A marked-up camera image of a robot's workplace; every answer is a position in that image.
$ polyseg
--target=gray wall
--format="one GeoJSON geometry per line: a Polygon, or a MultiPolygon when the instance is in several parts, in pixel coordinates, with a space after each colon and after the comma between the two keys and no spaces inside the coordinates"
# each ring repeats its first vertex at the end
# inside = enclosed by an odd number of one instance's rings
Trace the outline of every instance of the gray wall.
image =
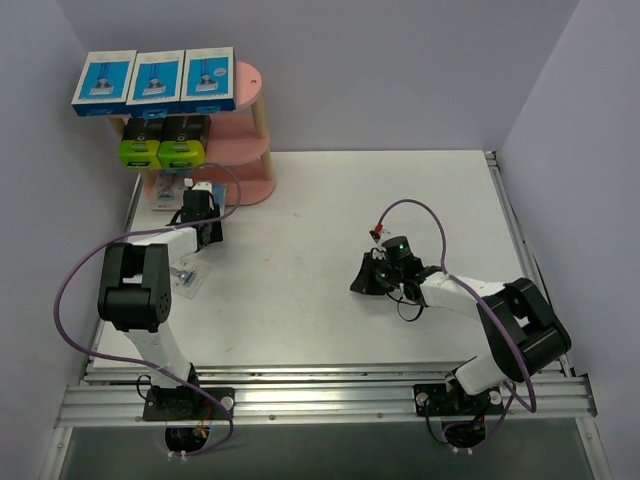
{"type": "Polygon", "coordinates": [[[617,479],[640,469],[639,22],[637,0],[582,0],[501,160],[575,363],[593,381],[617,479]]]}
{"type": "MultiPolygon", "coordinates": [[[[37,476],[65,385],[82,358],[57,336],[52,304],[78,257],[121,230],[132,177],[106,120],[69,101],[85,52],[51,0],[0,5],[0,477],[37,476]]],[[[70,333],[95,329],[99,263],[63,305],[70,333]]]]}
{"type": "Polygon", "coordinates": [[[502,145],[578,2],[59,3],[88,50],[237,47],[275,150],[386,150],[502,145]]]}

